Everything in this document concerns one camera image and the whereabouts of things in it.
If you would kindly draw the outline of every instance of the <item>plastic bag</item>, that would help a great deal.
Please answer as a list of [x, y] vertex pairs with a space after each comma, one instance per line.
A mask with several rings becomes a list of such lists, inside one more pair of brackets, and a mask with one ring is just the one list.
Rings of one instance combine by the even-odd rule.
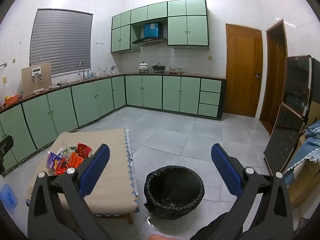
[[202, 179], [182, 166], [166, 166], [148, 174], [144, 206], [157, 218], [180, 218], [194, 210], [204, 197]]
[[18, 205], [18, 198], [13, 194], [11, 187], [4, 184], [0, 190], [0, 199], [5, 208], [13, 213], [14, 208]]

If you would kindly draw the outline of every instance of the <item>blue box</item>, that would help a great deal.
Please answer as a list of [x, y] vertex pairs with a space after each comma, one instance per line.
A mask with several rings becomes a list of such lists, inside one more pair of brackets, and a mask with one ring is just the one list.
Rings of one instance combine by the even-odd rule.
[[144, 25], [144, 37], [163, 38], [163, 27], [161, 23], [148, 23]]

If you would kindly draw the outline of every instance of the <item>blue plastic bag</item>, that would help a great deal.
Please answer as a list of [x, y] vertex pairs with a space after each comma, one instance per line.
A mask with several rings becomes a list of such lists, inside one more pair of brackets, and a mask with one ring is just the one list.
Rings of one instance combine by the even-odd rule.
[[18, 205], [18, 198], [13, 194], [8, 184], [4, 184], [1, 188], [0, 200], [10, 213], [13, 213], [15, 207]]

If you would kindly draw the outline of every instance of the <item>tiled floor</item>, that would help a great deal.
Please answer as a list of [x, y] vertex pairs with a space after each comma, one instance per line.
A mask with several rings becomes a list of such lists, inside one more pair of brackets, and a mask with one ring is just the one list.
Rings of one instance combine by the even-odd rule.
[[[220, 143], [243, 166], [251, 166], [258, 173], [269, 174], [263, 159], [269, 134], [255, 118], [223, 114], [222, 121], [215, 121], [125, 107], [82, 131], [121, 128], [130, 130], [140, 193], [140, 213], [133, 214], [133, 225], [126, 220], [99, 219], [114, 240], [147, 240], [151, 233], [156, 232], [189, 239], [218, 215], [229, 211], [236, 198], [229, 193], [211, 160], [210, 149], [214, 143]], [[43, 154], [45, 151], [4, 178], [20, 201], [12, 217], [24, 232], [27, 231], [28, 212], [24, 204], [25, 190]], [[180, 219], [158, 220], [150, 217], [147, 220], [149, 213], [143, 206], [146, 176], [166, 165], [181, 165], [198, 173], [205, 187], [204, 198], [194, 211]], [[244, 224], [245, 230], [250, 226], [259, 201], [257, 196]]]

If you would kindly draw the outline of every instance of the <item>person's hand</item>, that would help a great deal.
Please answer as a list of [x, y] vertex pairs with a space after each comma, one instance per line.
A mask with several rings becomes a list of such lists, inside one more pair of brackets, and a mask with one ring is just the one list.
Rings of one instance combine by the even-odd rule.
[[159, 235], [151, 235], [149, 237], [149, 240], [177, 240], [177, 239], [167, 238], [167, 237], [159, 236]]

